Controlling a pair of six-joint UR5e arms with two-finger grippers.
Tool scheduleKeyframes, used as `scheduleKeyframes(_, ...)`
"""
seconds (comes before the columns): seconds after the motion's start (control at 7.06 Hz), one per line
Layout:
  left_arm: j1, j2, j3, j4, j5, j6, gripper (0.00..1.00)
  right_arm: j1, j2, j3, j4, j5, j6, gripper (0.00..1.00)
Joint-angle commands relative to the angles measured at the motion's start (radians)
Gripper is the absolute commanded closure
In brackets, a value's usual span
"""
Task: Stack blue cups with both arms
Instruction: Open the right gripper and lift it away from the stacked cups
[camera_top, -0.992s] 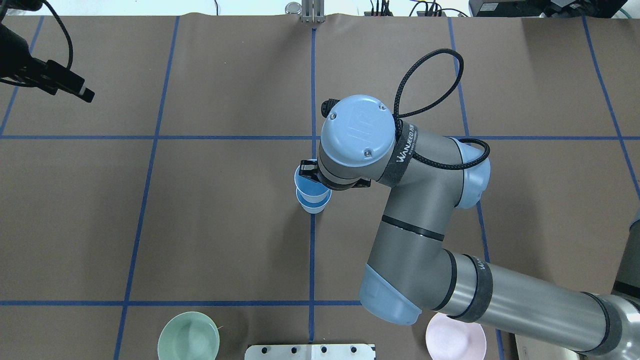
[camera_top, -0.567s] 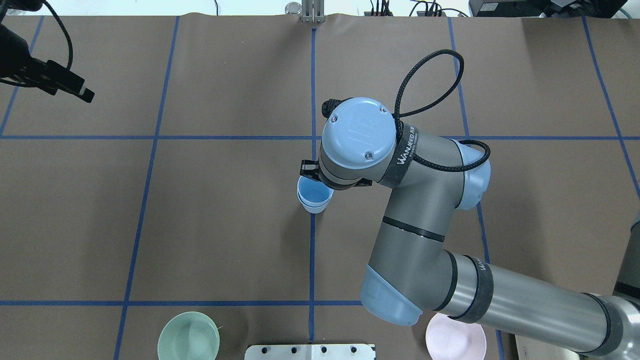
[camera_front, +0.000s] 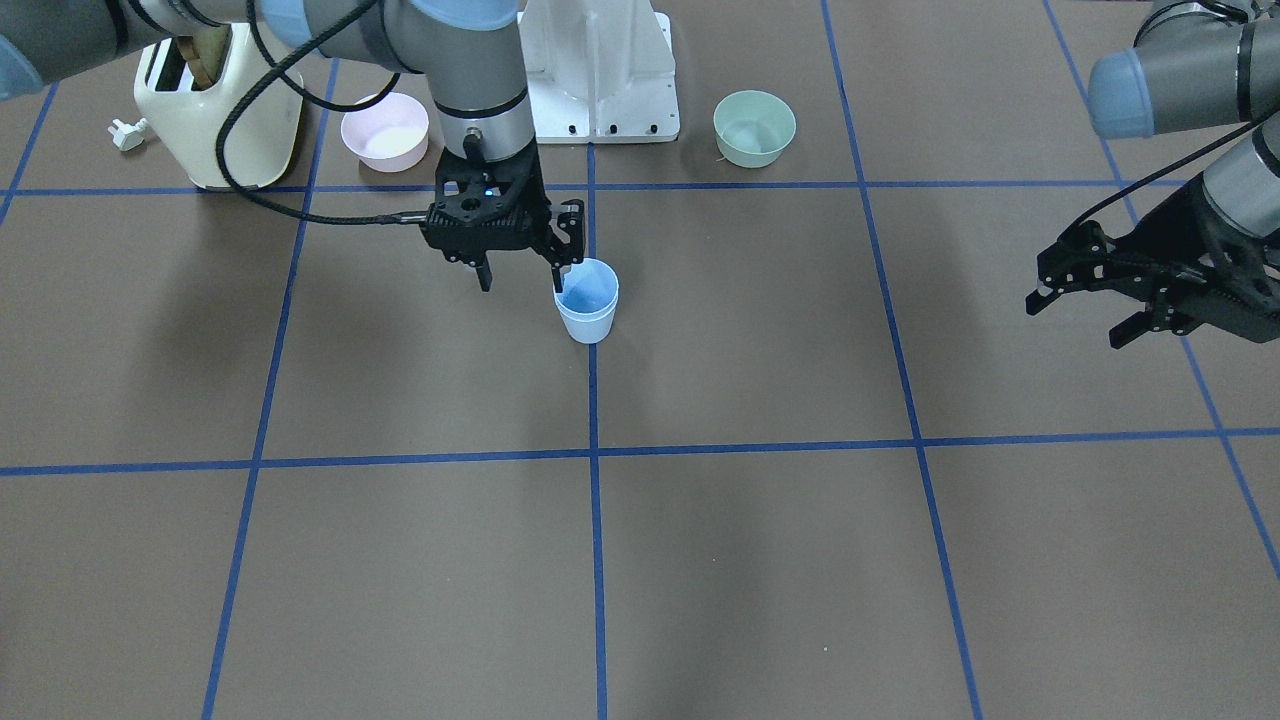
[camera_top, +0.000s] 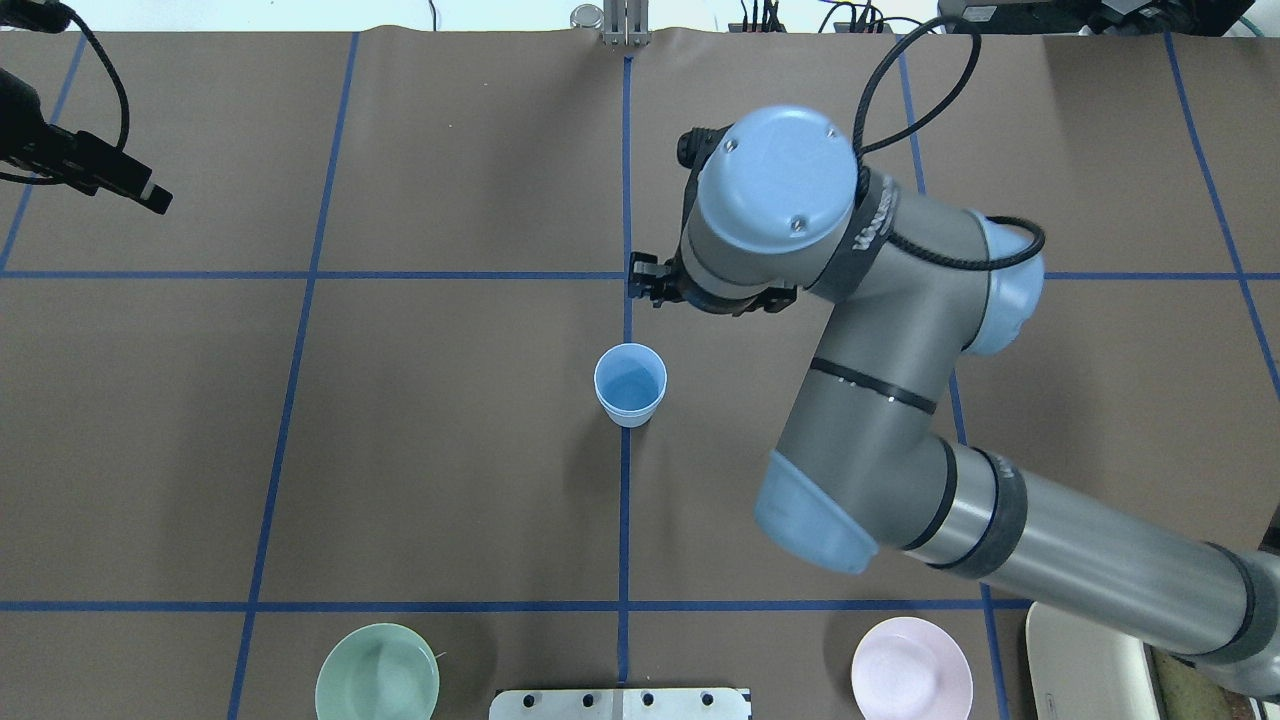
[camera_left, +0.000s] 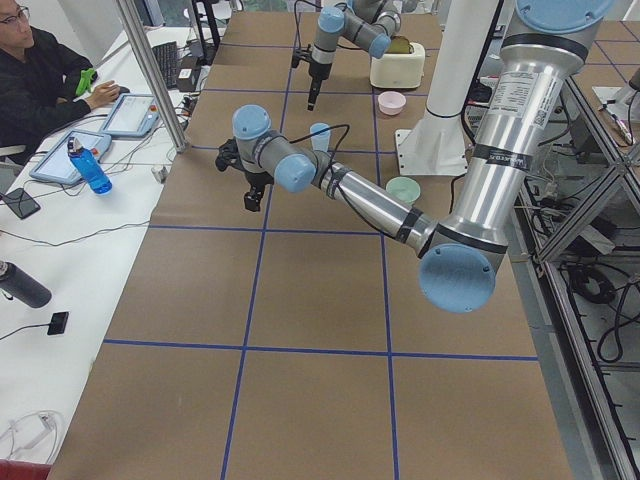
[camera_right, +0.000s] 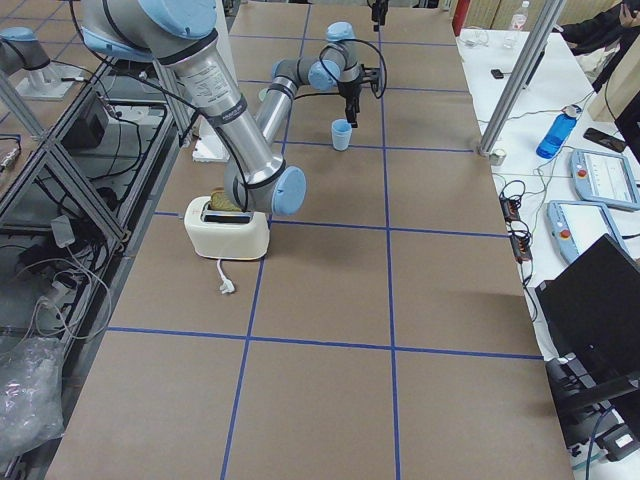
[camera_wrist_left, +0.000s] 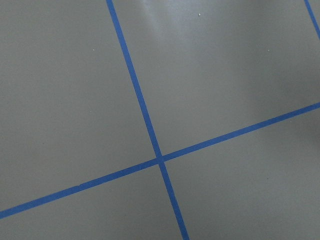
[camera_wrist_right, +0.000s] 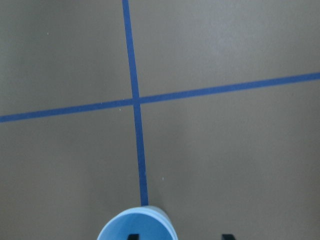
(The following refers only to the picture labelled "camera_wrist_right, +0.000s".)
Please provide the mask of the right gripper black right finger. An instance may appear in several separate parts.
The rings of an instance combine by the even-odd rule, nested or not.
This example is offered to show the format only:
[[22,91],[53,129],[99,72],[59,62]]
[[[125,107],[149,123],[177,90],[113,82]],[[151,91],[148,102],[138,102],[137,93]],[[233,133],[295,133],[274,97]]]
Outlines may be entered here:
[[222,234],[221,240],[235,240],[235,236],[233,234]]

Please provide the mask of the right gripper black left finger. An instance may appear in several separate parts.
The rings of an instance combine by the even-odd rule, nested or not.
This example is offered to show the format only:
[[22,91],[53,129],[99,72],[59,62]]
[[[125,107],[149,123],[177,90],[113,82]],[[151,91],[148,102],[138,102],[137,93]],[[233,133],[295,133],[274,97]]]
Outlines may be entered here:
[[139,234],[137,233],[129,234],[127,237],[127,240],[139,240]]

